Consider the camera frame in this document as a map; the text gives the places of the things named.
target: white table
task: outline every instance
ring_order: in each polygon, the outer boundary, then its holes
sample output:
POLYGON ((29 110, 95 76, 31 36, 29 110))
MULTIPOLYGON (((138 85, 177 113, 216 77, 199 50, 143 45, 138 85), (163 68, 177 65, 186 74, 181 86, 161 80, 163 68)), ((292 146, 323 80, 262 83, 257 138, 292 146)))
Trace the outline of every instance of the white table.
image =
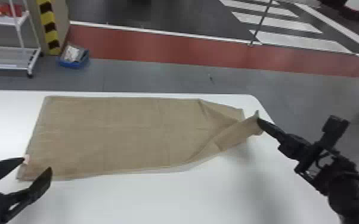
MULTIPOLYGON (((259 110, 271 121, 250 95, 0 91, 0 160, 24 154, 47 95, 201 98, 242 108, 246 117, 259 110)), ((339 223, 326 198, 293 172, 296 162, 277 146, 265 133, 186 172, 53 182, 10 223, 339 223)), ((15 176, 16 170, 1 180, 0 191, 30 184, 15 176)))

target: white shelving unit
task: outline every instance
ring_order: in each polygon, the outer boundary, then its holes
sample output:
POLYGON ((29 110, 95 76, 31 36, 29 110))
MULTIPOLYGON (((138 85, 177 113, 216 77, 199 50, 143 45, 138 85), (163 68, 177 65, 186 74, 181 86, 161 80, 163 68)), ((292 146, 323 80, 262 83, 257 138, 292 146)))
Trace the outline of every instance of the white shelving unit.
MULTIPOLYGON (((9 0, 10 7, 13 9, 13 1, 9 0)), ((23 0, 25 9, 28 9, 26 0, 23 0)), ((36 34, 35 25, 33 24, 30 12, 24 11, 21 17, 17 17, 15 10, 11 10, 13 16, 0 16, 0 26, 14 26, 17 31, 18 40, 20 42, 19 48, 12 48, 7 46, 0 46, 0 69, 10 70, 27 70, 28 77, 33 77, 32 69, 36 60, 41 54, 41 46, 36 34), (32 31, 35 35, 37 48, 25 48, 24 40, 21 34, 22 24, 29 19, 32 31)))

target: gray floor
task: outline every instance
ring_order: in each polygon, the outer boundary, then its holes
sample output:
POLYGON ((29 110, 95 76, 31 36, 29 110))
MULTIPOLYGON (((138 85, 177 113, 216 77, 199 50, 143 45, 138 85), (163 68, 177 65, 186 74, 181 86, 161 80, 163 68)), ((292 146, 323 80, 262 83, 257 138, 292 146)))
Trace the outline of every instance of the gray floor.
POLYGON ((35 76, 0 71, 0 89, 251 94, 285 131, 309 141, 334 114, 351 121, 338 148, 359 168, 359 78, 98 59, 71 70, 54 57, 41 58, 35 76))

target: beige towel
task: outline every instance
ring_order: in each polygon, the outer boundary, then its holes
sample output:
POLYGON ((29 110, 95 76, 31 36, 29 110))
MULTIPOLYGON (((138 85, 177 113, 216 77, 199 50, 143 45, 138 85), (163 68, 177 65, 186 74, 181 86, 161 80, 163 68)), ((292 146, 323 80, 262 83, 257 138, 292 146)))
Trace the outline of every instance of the beige towel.
POLYGON ((179 166, 262 130, 257 114, 200 99, 46 97, 18 178, 54 179, 179 166))

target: yellow and black striped post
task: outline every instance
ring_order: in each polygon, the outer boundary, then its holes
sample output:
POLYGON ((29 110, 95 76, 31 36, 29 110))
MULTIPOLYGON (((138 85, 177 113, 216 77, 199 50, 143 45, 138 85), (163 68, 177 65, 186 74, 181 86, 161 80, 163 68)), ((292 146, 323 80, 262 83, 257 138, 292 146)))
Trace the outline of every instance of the yellow and black striped post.
POLYGON ((55 16, 50 0, 36 0, 41 12, 41 23, 44 27, 45 41, 49 47, 49 54, 58 55, 61 51, 61 45, 58 41, 55 16))

